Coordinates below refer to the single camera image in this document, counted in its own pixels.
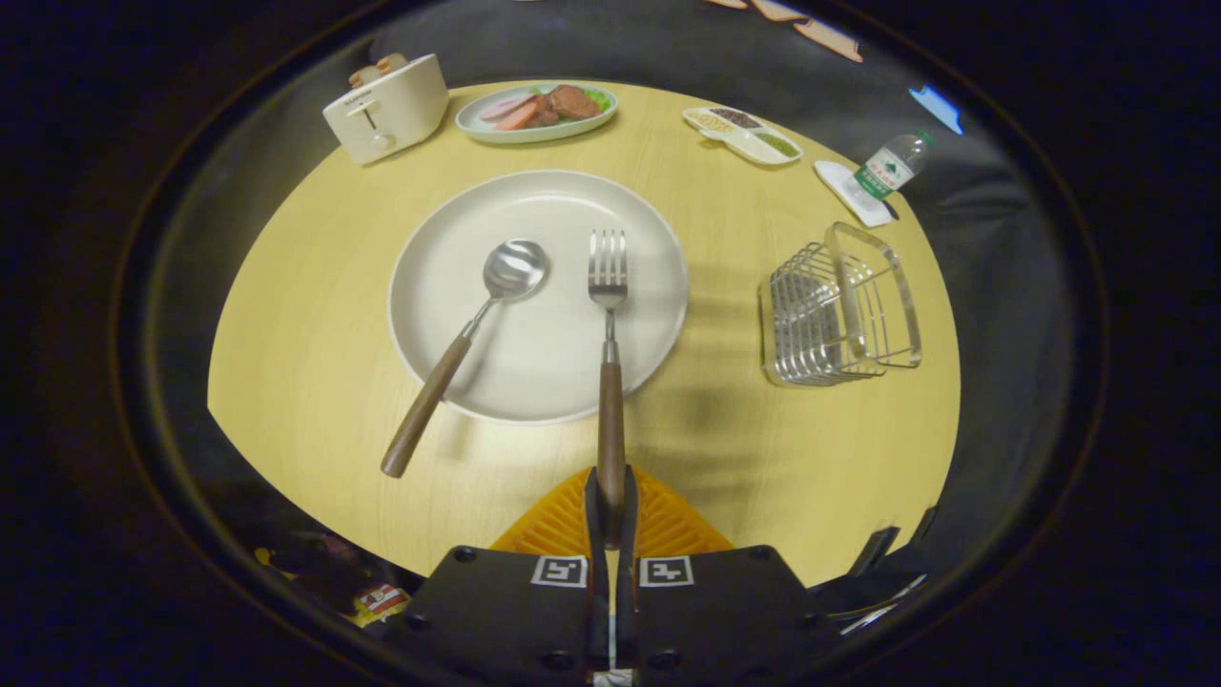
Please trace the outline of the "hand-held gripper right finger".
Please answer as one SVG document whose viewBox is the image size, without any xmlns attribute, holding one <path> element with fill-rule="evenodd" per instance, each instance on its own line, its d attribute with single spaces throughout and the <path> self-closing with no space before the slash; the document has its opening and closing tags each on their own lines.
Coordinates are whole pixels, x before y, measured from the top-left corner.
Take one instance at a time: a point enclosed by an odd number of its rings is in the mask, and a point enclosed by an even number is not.
<svg viewBox="0 0 1221 687">
<path fill-rule="evenodd" d="M 840 647 L 772 545 L 734 547 L 676 492 L 629 469 L 617 660 L 639 681 L 807 681 Z"/>
</svg>

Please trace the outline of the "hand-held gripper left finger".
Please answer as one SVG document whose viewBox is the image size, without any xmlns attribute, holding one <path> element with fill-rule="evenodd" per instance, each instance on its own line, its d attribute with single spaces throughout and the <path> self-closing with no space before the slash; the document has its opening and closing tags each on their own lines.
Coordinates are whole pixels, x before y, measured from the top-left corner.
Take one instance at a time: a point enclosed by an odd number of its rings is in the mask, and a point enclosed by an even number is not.
<svg viewBox="0 0 1221 687">
<path fill-rule="evenodd" d="M 589 681 L 610 656 L 596 475 L 571 475 L 496 544 L 457 545 L 411 595 L 391 646 L 433 681 Z"/>
</svg>

